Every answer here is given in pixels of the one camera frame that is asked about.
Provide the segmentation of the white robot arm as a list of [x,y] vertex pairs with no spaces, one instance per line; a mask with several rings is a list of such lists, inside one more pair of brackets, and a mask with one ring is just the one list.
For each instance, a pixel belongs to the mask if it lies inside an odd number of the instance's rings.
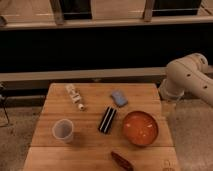
[[186,55],[166,65],[165,78],[158,88],[164,101],[164,116],[175,111],[186,91],[213,108],[213,78],[205,74],[208,67],[208,60],[201,53]]

